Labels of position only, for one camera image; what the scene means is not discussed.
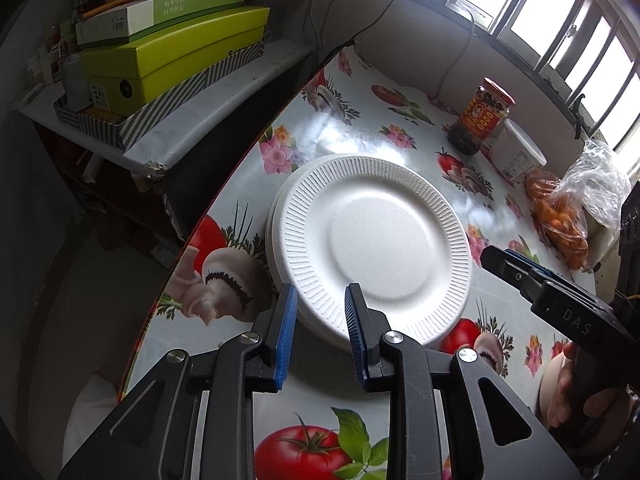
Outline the right hand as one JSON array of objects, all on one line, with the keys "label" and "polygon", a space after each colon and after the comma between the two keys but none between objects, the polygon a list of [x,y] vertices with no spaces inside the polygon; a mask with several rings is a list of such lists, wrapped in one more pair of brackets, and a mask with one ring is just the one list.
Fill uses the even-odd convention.
[{"label": "right hand", "polygon": [[540,384],[539,413],[547,428],[559,428],[574,411],[590,418],[603,418],[606,422],[624,424],[630,415],[632,402],[625,389],[608,388],[599,391],[578,408],[574,386],[574,368],[578,347],[568,342],[561,353],[546,368]]}]

